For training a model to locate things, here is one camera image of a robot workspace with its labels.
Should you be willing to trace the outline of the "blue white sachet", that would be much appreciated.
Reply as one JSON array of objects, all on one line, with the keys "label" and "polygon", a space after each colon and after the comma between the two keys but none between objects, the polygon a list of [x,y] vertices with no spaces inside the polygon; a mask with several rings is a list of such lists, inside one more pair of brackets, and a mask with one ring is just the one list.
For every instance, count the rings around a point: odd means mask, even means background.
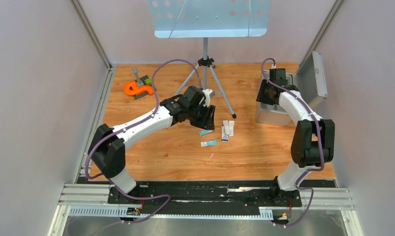
[{"label": "blue white sachet", "polygon": [[212,132],[213,132],[213,130],[202,130],[202,131],[199,131],[199,135],[204,136],[204,135],[212,133]]},{"label": "blue white sachet", "polygon": [[211,141],[203,141],[200,143],[201,147],[210,147],[210,146],[216,146],[217,141],[216,140],[211,140]]}]

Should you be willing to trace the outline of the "white pad strips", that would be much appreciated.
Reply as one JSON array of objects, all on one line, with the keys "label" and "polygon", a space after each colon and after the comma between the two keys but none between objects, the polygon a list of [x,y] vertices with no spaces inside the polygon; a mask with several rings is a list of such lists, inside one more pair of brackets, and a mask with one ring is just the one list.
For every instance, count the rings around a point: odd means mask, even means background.
[{"label": "white pad strips", "polygon": [[228,136],[234,136],[235,121],[223,120],[224,133]]}]

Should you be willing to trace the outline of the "small white blue box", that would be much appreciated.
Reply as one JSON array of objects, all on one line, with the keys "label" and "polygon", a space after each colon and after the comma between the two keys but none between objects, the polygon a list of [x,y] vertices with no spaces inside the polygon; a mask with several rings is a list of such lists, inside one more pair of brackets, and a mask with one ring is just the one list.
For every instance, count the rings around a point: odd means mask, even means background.
[{"label": "small white blue box", "polygon": [[229,142],[229,135],[226,134],[224,126],[221,126],[221,141],[226,143]]}]

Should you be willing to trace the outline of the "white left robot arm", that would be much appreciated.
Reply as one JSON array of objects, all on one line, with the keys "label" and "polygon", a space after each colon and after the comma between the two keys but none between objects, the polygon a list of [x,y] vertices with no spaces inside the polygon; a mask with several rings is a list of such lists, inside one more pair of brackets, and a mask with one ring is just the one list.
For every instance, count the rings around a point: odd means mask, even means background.
[{"label": "white left robot arm", "polygon": [[183,94],[158,102],[156,108],[132,121],[114,127],[100,125],[88,150],[89,160],[121,190],[126,202],[136,202],[140,190],[125,168],[126,151],[147,136],[184,121],[203,130],[214,130],[216,107],[210,103],[214,95],[211,89],[189,86]]}]

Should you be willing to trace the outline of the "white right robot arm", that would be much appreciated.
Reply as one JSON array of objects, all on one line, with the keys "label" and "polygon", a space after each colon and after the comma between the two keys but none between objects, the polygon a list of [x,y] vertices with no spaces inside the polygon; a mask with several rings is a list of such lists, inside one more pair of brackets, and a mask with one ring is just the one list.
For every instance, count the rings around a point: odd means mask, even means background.
[{"label": "white right robot arm", "polygon": [[295,132],[291,143],[291,158],[287,168],[277,176],[276,188],[270,191],[270,200],[283,205],[289,191],[300,188],[300,183],[311,173],[324,170],[325,163],[334,156],[335,123],[323,119],[302,98],[294,85],[286,85],[285,69],[261,71],[263,79],[257,101],[282,107],[293,123]]}]

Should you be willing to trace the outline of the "grey metal case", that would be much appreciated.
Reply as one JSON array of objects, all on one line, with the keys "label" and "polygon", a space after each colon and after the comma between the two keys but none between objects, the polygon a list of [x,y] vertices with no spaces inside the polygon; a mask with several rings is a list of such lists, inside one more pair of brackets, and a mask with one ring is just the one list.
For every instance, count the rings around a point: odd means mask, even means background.
[{"label": "grey metal case", "polygon": [[[269,72],[261,67],[261,72]],[[311,120],[313,114],[317,120],[321,117],[314,109],[328,98],[322,55],[313,51],[291,74],[286,72],[289,84],[295,85],[299,91],[285,91],[279,96],[278,105],[256,102],[256,121],[265,124],[288,126],[291,122]]]}]

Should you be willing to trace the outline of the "orange grey toy fixture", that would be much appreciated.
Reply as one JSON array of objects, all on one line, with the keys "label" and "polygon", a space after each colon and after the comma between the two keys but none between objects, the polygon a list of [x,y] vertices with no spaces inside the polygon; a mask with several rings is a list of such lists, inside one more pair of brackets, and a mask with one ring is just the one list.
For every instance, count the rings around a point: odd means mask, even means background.
[{"label": "orange grey toy fixture", "polygon": [[135,100],[147,95],[152,95],[154,91],[152,89],[151,79],[147,75],[140,77],[137,67],[132,68],[132,73],[135,75],[136,79],[128,82],[124,86],[124,93],[128,96],[132,96]]}]

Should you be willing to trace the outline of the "blue music stand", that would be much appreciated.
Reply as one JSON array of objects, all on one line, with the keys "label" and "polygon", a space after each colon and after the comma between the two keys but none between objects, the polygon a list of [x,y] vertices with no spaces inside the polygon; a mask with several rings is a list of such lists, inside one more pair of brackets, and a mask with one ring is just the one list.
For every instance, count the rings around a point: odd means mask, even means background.
[{"label": "blue music stand", "polygon": [[203,68],[199,84],[207,88],[210,72],[218,85],[232,118],[232,105],[214,71],[208,55],[210,38],[260,37],[268,29],[269,0],[149,0],[154,35],[157,38],[202,38],[203,54],[190,73]]}]

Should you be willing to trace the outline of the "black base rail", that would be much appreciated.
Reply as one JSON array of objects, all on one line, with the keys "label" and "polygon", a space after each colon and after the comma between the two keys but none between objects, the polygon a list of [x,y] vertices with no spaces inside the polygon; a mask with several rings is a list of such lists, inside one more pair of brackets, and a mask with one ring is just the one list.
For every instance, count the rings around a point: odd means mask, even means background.
[{"label": "black base rail", "polygon": [[183,215],[256,215],[259,207],[302,206],[298,191],[275,194],[272,180],[222,181],[138,181],[125,197],[115,187],[110,188],[109,204],[139,204],[146,197],[144,214],[155,211],[167,200],[159,214]]}]

